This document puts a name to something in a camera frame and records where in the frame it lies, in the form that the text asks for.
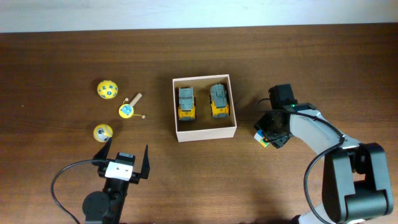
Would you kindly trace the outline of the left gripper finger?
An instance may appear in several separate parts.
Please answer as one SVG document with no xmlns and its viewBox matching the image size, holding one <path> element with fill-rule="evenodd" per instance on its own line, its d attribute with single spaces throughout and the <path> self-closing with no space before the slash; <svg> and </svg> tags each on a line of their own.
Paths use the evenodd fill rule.
<svg viewBox="0 0 398 224">
<path fill-rule="evenodd" d="M 105 145 L 93 156 L 93 165 L 101 165 L 101 161 L 105 161 L 107 159 L 112 140 L 112 138 L 109 138 Z"/>
<path fill-rule="evenodd" d="M 142 161 L 142 167 L 141 167 L 141 173 L 140 173 L 140 178 L 141 179 L 148 179 L 149 177 L 149 172 L 150 172 L 150 163 L 149 163 L 149 147 L 146 146 L 145 152 L 144 152 L 144 157 Z"/>
</svg>

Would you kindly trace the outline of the two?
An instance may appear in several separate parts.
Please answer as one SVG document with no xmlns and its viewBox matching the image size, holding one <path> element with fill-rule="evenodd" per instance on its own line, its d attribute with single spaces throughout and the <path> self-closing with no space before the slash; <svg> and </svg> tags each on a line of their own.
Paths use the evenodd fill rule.
<svg viewBox="0 0 398 224">
<path fill-rule="evenodd" d="M 269 144 L 268 142 L 266 142 L 265 134 L 261 129 L 256 131 L 254 139 L 263 147 L 267 147 L 267 145 Z"/>
</svg>

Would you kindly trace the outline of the yellow grey tanker truck toy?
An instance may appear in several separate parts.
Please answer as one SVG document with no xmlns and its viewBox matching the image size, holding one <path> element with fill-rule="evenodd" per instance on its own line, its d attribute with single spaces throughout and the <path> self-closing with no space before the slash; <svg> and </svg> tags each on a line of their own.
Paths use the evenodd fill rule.
<svg viewBox="0 0 398 224">
<path fill-rule="evenodd" d="M 215 84 L 210 88 L 210 106 L 213 118 L 225 118 L 229 116 L 227 91 L 223 84 Z"/>
</svg>

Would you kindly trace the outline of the yellow grey dump truck toy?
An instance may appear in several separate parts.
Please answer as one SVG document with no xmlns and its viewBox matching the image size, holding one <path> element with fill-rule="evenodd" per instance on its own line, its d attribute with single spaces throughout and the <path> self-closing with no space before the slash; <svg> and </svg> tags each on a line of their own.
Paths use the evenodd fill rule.
<svg viewBox="0 0 398 224">
<path fill-rule="evenodd" d="M 178 89 L 178 120 L 192 121 L 196 119 L 195 97 L 193 87 Z"/>
</svg>

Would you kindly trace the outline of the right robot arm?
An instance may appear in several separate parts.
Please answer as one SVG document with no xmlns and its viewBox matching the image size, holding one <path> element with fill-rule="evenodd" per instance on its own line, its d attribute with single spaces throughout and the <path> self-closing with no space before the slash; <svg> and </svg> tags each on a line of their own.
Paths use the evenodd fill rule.
<svg viewBox="0 0 398 224">
<path fill-rule="evenodd" d="M 299 103 L 289 84 L 270 88 L 268 100 L 272 108 L 255 123 L 255 139 L 278 149 L 296 137 L 316 153 L 303 178 L 310 210 L 295 216 L 292 223 L 361 223 L 392 213 L 394 199 L 382 146 L 344 134 L 315 106 Z M 322 202 L 314 206 L 308 178 L 320 159 L 324 160 Z"/>
</svg>

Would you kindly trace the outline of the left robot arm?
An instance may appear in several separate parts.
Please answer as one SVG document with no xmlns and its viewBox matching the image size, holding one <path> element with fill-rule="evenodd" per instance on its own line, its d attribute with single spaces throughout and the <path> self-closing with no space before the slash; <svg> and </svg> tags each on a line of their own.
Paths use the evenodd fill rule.
<svg viewBox="0 0 398 224">
<path fill-rule="evenodd" d="M 84 199 L 82 210 L 85 223 L 118 224 L 129 186 L 149 177 L 148 149 L 144 152 L 141 171 L 135 172 L 134 155 L 119 152 L 115 159 L 107 158 L 111 142 L 112 139 L 109 139 L 93 156 L 92 164 L 98 167 L 98 175 L 106 181 L 101 191 L 92 192 Z"/>
</svg>

